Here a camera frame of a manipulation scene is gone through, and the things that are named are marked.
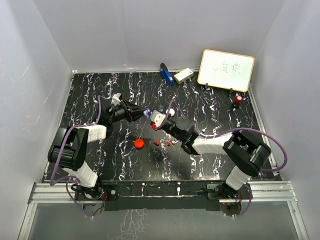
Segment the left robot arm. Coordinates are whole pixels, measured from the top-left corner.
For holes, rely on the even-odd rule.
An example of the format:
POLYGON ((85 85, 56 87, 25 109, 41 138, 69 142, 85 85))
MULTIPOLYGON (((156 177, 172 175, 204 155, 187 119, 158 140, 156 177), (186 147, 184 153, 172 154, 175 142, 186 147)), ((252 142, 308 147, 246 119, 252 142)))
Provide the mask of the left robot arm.
POLYGON ((116 94, 110 105, 98 97, 98 112, 92 123, 83 123, 58 128, 48 151, 48 162, 54 165, 49 181, 51 186, 61 181, 72 183, 72 190, 97 200, 104 194, 104 188, 97 173, 86 162, 87 145, 110 137, 113 124, 126 120, 135 122, 150 115, 150 110, 122 99, 116 94))

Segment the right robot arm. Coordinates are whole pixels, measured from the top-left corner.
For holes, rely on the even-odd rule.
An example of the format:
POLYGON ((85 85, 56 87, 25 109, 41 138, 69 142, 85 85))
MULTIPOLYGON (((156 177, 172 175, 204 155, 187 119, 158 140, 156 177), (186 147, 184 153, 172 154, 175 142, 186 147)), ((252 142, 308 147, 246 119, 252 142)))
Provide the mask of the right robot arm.
POLYGON ((263 141, 248 130, 235 130, 218 137, 200 136, 195 126, 186 117, 174 120, 152 120, 154 130, 163 130, 181 142, 181 148, 189 155, 227 155, 235 167, 224 182, 211 195, 233 199, 241 192, 241 187, 261 172, 272 151, 263 141))

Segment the purple earbud charging case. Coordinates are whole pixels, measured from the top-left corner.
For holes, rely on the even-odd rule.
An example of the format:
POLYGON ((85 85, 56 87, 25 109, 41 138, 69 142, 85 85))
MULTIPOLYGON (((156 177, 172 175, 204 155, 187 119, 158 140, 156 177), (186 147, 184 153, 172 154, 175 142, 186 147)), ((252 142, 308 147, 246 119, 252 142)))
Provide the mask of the purple earbud charging case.
POLYGON ((153 113, 153 112, 152 112, 150 109, 146 109, 146 110, 143 112, 143 115, 146 117, 147 120, 150 120, 152 113, 153 113))

